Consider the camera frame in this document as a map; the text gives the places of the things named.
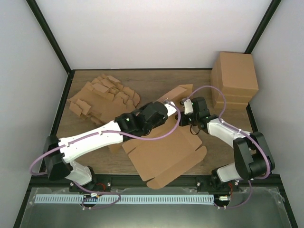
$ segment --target cable connector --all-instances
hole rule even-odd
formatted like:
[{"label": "cable connector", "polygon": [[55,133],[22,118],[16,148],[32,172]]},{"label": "cable connector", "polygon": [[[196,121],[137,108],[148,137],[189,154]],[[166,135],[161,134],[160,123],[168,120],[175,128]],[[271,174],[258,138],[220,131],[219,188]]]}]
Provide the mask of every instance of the cable connector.
[{"label": "cable connector", "polygon": [[218,199],[220,201],[230,201],[231,197],[230,196],[220,196]]}]

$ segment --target stacked cardboard boxes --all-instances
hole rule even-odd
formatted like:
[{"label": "stacked cardboard boxes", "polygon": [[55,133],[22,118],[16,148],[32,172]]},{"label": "stacked cardboard boxes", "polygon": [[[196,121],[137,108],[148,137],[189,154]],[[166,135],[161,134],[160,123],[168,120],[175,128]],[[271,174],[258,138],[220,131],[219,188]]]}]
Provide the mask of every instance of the stacked cardboard boxes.
[{"label": "stacked cardboard boxes", "polygon": [[[227,109],[245,109],[258,92],[257,77],[252,56],[249,54],[221,52],[211,71],[211,85],[226,98]],[[222,95],[212,89],[214,108],[223,108]]]}]

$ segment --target white arm segment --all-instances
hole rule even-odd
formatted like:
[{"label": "white arm segment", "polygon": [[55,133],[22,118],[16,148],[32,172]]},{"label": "white arm segment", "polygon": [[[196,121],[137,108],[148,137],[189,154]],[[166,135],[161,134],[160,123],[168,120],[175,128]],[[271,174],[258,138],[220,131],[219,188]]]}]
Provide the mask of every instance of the white arm segment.
[{"label": "white arm segment", "polygon": [[[227,128],[226,126],[224,126],[219,121],[219,119],[211,120],[207,124],[207,128],[208,128],[209,134],[218,137],[219,139],[221,139],[222,141],[227,143],[232,148],[233,148],[233,140],[235,140],[236,138],[245,137],[244,135],[242,135],[238,132],[235,132],[235,131],[231,130],[230,128]],[[218,173],[218,177],[220,178],[220,180],[222,182],[241,179],[241,177],[239,176],[239,174],[236,170],[235,163],[231,163],[229,165],[220,167],[217,170],[217,173]]]},{"label": "white arm segment", "polygon": [[[58,143],[58,145],[59,146],[67,145],[68,142],[73,141],[75,139],[79,139],[80,137],[83,137],[85,135],[88,135],[88,134],[91,134],[94,132],[102,132],[102,131],[106,131],[106,130],[120,132],[118,123],[116,123],[114,121],[110,121],[106,125],[96,128],[94,130],[91,130],[89,132],[79,134],[76,136],[72,136],[72,137],[68,137],[68,138],[61,138],[61,139],[59,139],[60,142]],[[97,134],[97,135],[88,137],[86,139],[83,139],[81,141],[78,141],[74,144],[71,144],[68,147],[61,148],[60,152],[64,153],[63,160],[66,163],[70,163],[71,161],[75,160],[76,158],[80,157],[81,155],[84,155],[91,151],[97,150],[104,146],[108,146],[108,145],[116,144],[116,143],[122,143],[122,142],[123,142],[123,136],[118,133],[104,133],[102,135]]]},{"label": "white arm segment", "polygon": [[241,133],[235,132],[230,128],[224,126],[219,119],[211,120],[207,123],[208,133],[215,137],[218,137],[229,146],[233,148],[233,140],[236,138],[244,138],[245,136]]},{"label": "white arm segment", "polygon": [[85,185],[92,180],[92,174],[88,167],[83,166],[76,161],[71,161],[70,165],[73,167],[71,173],[66,176],[66,179],[75,181],[80,185]]},{"label": "white arm segment", "polygon": [[172,107],[171,105],[165,104],[166,108],[168,109],[168,113],[167,113],[168,117],[173,115],[174,113],[176,113],[176,109],[174,107]]}]

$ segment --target brown box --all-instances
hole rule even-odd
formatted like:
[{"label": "brown box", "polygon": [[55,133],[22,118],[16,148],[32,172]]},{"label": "brown box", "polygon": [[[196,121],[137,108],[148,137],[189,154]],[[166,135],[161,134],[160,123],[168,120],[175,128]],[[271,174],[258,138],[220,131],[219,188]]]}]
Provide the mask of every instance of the brown box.
[{"label": "brown box", "polygon": [[[247,106],[258,91],[256,79],[253,59],[249,54],[221,52],[211,71],[211,85],[223,92],[229,109]],[[223,107],[224,99],[214,89],[212,101],[215,108]]]},{"label": "brown box", "polygon": [[[180,85],[171,90],[158,101],[172,100],[180,107],[180,100],[190,95],[192,85]],[[146,136],[149,138],[166,134],[174,127],[174,116],[168,118],[165,124],[153,129]],[[189,126],[178,127],[169,136],[156,141],[129,140],[123,144],[133,165],[147,186],[160,189],[194,165],[202,161],[207,149],[197,135],[192,135]]]}]

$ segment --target flattened cardboard box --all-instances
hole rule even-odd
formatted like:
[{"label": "flattened cardboard box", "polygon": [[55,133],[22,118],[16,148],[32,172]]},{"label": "flattened cardboard box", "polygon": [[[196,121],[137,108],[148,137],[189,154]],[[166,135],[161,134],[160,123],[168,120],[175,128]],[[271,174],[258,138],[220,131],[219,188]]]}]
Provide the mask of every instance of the flattened cardboard box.
[{"label": "flattened cardboard box", "polygon": [[[192,85],[180,85],[171,90],[158,101],[168,98],[179,108],[180,100],[190,95]],[[149,138],[166,134],[174,127],[174,116],[168,118],[165,124],[153,129],[146,136]],[[160,189],[184,172],[201,162],[207,149],[197,135],[192,135],[189,126],[178,127],[169,136],[155,141],[129,140],[123,144],[133,165],[147,186]]]},{"label": "flattened cardboard box", "polygon": [[140,98],[113,76],[101,75],[87,82],[68,101],[70,110],[79,117],[90,117],[96,124],[104,124],[122,113],[135,110]]},{"label": "flattened cardboard box", "polygon": [[218,88],[225,95],[253,97],[258,92],[250,54],[221,52],[214,68],[217,69]]}]

